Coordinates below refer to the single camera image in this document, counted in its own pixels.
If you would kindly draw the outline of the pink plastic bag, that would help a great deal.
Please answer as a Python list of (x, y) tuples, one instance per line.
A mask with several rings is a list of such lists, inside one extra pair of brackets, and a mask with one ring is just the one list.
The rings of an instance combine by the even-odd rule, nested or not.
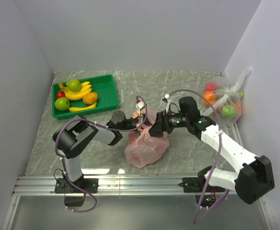
[(138, 130), (139, 133), (136, 131), (128, 133), (128, 145), (124, 153), (127, 161), (139, 169), (155, 163), (169, 148), (166, 132), (162, 137), (152, 137), (149, 130), (149, 126), (143, 125)]

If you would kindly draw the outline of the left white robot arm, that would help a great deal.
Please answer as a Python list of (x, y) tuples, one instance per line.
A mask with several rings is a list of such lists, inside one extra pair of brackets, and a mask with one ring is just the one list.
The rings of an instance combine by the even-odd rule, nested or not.
[(73, 193), (85, 188), (80, 154), (92, 140), (113, 146), (122, 139), (121, 130), (133, 130), (142, 122), (151, 125), (145, 115), (127, 119), (122, 111), (114, 112), (106, 127), (90, 124), (82, 115), (78, 115), (77, 119), (65, 129), (57, 130), (52, 136), (57, 144), (58, 155), (63, 157), (66, 187)]

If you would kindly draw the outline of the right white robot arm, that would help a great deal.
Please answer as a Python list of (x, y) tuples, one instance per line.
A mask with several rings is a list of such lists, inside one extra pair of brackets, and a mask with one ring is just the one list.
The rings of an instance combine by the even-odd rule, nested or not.
[(257, 156), (230, 138), (209, 117), (202, 116), (193, 97), (179, 99), (180, 111), (175, 114), (158, 112), (149, 134), (162, 137), (174, 128), (187, 128), (188, 132), (200, 141), (221, 152), (221, 156), (234, 168), (234, 172), (211, 166), (198, 172), (194, 182), (187, 183), (192, 192), (226, 189), (235, 191), (247, 204), (252, 204), (274, 189), (272, 165), (266, 156)]

